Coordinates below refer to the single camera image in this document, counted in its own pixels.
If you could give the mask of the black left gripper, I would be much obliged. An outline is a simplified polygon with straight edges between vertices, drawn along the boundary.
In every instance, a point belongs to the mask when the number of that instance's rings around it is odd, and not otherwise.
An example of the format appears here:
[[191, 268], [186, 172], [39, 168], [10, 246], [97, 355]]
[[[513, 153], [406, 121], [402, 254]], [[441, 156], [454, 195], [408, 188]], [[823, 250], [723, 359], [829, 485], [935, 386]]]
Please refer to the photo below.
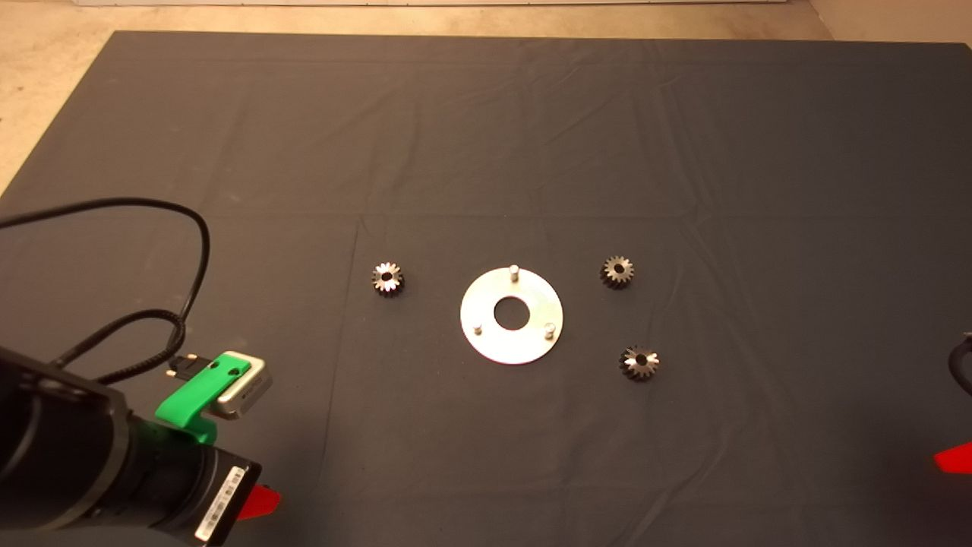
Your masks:
[[188, 546], [222, 546], [236, 521], [273, 514], [282, 496], [257, 485], [263, 465], [217, 447], [204, 448], [204, 464], [188, 504], [176, 516], [176, 538]]

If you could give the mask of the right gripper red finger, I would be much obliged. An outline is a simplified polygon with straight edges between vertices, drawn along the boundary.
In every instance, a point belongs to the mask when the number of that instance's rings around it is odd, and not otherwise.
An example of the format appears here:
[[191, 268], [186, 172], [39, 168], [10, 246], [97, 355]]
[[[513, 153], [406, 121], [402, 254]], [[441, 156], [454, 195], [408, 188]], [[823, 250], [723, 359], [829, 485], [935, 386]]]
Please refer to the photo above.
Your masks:
[[972, 443], [958, 444], [949, 447], [933, 456], [934, 464], [943, 473], [964, 474], [972, 473]]

